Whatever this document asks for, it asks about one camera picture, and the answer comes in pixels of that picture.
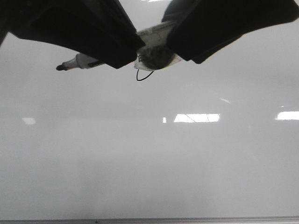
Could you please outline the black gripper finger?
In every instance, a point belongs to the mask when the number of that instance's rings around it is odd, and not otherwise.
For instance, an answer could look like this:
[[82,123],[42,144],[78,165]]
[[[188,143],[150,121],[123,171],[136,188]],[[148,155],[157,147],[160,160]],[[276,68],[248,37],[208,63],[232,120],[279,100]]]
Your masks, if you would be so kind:
[[173,0],[162,21],[175,21],[167,46],[182,59],[200,64],[246,33],[298,17],[293,0]]
[[2,41],[7,33],[72,49],[116,69],[145,46],[118,0],[2,0]]

